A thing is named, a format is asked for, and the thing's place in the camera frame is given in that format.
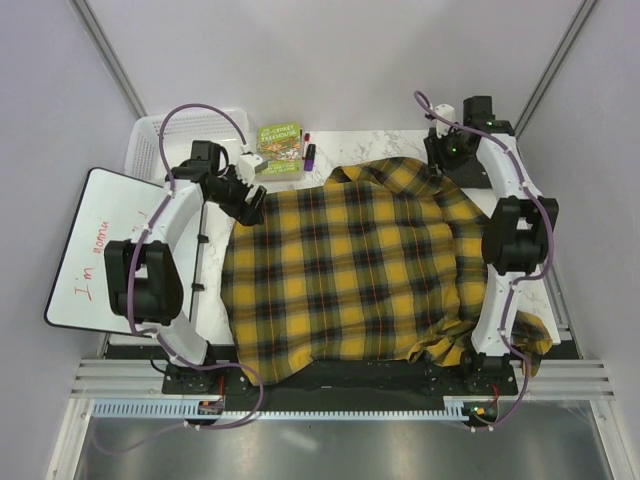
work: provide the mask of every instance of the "marble surface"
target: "marble surface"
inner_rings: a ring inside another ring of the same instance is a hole
[[[426,130],[311,132],[311,142],[316,144],[313,171],[306,172],[301,180],[294,182],[264,182],[263,185],[269,192],[316,187],[322,185],[337,166],[355,165],[387,157],[407,156],[426,162],[422,142],[426,134]],[[470,189],[465,192],[486,214],[491,214],[496,203],[491,191]],[[206,205],[206,215],[210,243],[205,245],[203,252],[199,281],[205,285],[205,291],[198,294],[196,330],[213,344],[232,344],[229,320],[220,298],[220,279],[234,221],[211,203]],[[519,309],[540,317],[551,332],[554,343],[560,342],[542,281],[526,284]],[[139,339],[120,339],[118,343],[131,341],[139,342]]]

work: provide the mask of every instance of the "book cover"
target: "book cover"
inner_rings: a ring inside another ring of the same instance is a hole
[[[269,166],[259,173],[264,180],[302,178],[300,125],[283,123],[260,128],[258,153]]]

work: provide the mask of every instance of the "wall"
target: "wall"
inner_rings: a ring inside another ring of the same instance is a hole
[[[493,95],[515,122],[580,4],[87,1],[150,114],[209,102],[309,130],[426,128],[417,88]]]
[[[45,302],[86,172],[122,168],[134,119],[66,1],[2,2],[0,45],[0,465],[30,480],[98,339],[45,325]]]
[[[600,2],[525,131],[531,177],[560,202],[558,265],[580,345],[602,358],[640,451],[640,51],[635,0]]]

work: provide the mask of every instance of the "white basket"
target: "white basket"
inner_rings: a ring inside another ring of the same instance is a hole
[[[238,124],[242,132],[251,137],[249,120],[243,110],[224,110]],[[154,115],[138,120],[133,126],[124,173],[147,181],[164,178],[160,161],[158,132],[164,115]],[[189,158],[193,140],[211,140],[224,145],[229,153],[240,152],[240,139],[235,128],[221,115],[203,109],[185,110],[176,114],[164,133],[165,152],[170,166],[176,166]]]

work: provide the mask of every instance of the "yellow and black plaid fabric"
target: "yellow and black plaid fabric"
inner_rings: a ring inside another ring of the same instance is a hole
[[[222,300],[240,362],[277,383],[314,359],[456,365],[486,288],[487,217],[416,159],[337,168],[322,187],[267,195],[264,225],[236,224]],[[518,314],[534,364],[551,347]]]

